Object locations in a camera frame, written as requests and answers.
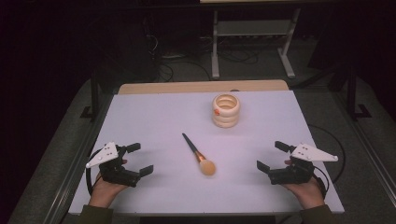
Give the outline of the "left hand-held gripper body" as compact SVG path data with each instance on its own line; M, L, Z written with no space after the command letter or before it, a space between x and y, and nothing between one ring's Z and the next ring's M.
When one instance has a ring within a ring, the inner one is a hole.
M139 173L128 171L123 167L123 156L128 153L126 147L108 142L91 155L86 168L90 169L98 165L100 174L106 182L135 187L140 180Z

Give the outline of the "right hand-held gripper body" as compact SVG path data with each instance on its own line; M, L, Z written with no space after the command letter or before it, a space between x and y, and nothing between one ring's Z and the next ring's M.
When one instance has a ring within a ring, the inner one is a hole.
M290 154L290 164L282 169L270 169L273 185L302 184L314 175L314 161L338 161L338 157L308 144L300 144Z

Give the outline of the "makeup brush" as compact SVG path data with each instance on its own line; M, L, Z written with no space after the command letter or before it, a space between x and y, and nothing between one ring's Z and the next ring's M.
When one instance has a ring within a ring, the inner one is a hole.
M183 138L187 142L191 151L193 152L196 160L199 163L200 171L206 176L212 176L216 172L216 165L213 161L208 160L195 146L195 144L190 140L190 138L183 133Z

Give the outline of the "cream ringed cup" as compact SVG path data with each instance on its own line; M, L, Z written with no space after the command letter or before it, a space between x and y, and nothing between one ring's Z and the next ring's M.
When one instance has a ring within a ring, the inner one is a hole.
M212 120L220 128L231 128L239 120L241 104L232 94L220 94L212 102Z

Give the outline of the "person's left hand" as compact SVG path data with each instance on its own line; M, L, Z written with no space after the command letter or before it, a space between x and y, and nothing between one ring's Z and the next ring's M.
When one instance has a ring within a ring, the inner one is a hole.
M92 187L91 198L88 205L100 208L108 208L117 195L127 186L106 182L101 174L98 174Z

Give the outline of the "person's right hand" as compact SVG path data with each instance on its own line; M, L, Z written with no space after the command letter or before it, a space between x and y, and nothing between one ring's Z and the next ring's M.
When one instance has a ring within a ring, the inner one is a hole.
M311 209L325 204L318 181L311 177L302 184L284 184L283 187L292 192L303 209Z

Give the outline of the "white table sheet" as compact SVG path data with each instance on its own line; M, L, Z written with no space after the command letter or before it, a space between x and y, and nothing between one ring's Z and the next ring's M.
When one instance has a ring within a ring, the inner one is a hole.
M283 167L288 154L275 141L313 144L292 91L240 91L238 123L223 129L212 121L213 92L131 94L113 98L96 147L113 141L140 143L126 155L126 169L154 166L151 175L119 194L112 206L130 216L247 216L294 213L301 206L271 184L256 161ZM216 165L206 176L183 138Z

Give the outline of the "black metal stand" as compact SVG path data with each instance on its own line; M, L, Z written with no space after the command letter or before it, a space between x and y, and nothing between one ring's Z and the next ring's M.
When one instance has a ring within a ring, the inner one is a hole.
M85 106L80 116L83 119L95 120L98 112L99 112L99 90L98 90L97 75L95 72L92 72L92 75L91 75L91 105Z
M371 114L366 106L362 104L356 104L357 74L353 66L349 68L348 74L349 77L347 79L346 111L354 121L362 118L370 118Z

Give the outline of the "wooden table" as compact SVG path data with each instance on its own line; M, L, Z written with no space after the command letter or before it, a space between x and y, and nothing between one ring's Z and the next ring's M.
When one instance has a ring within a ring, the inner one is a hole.
M134 83L120 86L118 94L152 94L185 92L229 92L229 91L287 91L284 80L232 80L195 81L169 83Z

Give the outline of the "grey metal desk frame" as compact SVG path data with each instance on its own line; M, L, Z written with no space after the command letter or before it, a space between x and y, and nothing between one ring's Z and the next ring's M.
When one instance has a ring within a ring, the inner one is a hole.
M283 46L272 51L274 67L281 69L289 79L294 79L295 71L288 51L295 31L301 27L299 19L307 12L317 12L320 7L332 11L313 54L314 64L326 69L338 68L357 59L362 41L367 38L363 30L373 27L372 20L376 16L390 13L396 18L396 0L200 0L200 3L215 8L211 52L214 79L220 78L220 37L282 35ZM268 11L270 17L265 20L221 21L219 11L226 7Z

